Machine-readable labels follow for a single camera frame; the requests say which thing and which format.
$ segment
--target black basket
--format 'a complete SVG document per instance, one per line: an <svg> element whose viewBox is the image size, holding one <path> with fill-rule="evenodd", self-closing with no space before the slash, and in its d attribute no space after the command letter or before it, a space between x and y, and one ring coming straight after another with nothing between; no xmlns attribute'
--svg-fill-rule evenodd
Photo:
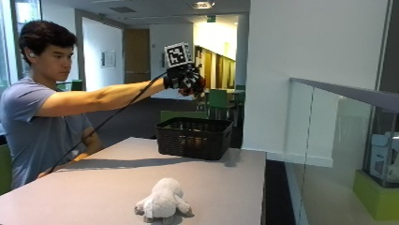
<svg viewBox="0 0 399 225"><path fill-rule="evenodd" d="M231 124L228 120L171 118L155 126L159 153L219 160L230 147Z"/></svg>

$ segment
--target white plush toy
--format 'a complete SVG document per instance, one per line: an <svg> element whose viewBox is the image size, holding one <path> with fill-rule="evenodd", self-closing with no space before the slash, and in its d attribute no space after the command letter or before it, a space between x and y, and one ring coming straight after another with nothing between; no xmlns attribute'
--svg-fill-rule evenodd
<svg viewBox="0 0 399 225"><path fill-rule="evenodd" d="M182 200L183 190L176 180L164 177L151 188L150 195L135 204L134 213L143 215L143 221L151 223L157 218L163 219L163 224L171 224L175 209L191 217L190 205Z"/></svg>

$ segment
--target green box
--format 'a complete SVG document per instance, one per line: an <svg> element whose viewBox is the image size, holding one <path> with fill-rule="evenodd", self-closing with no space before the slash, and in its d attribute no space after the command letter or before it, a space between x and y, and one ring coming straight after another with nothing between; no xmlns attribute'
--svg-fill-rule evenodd
<svg viewBox="0 0 399 225"><path fill-rule="evenodd" d="M352 191L376 221L399 220L397 188L380 187L363 171L356 171Z"/></svg>

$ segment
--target white table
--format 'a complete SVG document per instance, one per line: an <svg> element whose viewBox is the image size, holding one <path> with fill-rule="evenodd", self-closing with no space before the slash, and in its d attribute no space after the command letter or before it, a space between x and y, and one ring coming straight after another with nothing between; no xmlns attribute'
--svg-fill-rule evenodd
<svg viewBox="0 0 399 225"><path fill-rule="evenodd" d="M134 205L163 177L179 182L194 214L174 216L174 224L260 224L264 166L263 152L230 149L204 161L160 155L155 140L127 138L2 195L0 224L147 224Z"/></svg>

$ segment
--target green cushion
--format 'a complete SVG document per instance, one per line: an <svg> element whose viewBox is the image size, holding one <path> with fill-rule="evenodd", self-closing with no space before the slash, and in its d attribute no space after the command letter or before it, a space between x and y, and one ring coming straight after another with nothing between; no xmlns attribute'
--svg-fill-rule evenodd
<svg viewBox="0 0 399 225"><path fill-rule="evenodd" d="M208 90L208 106L215 109L228 109L234 107L234 104L230 103L226 90Z"/></svg>
<svg viewBox="0 0 399 225"><path fill-rule="evenodd" d="M188 118L199 118L206 119L206 112L178 112L178 111L160 111L160 122L174 118L174 117L188 117Z"/></svg>

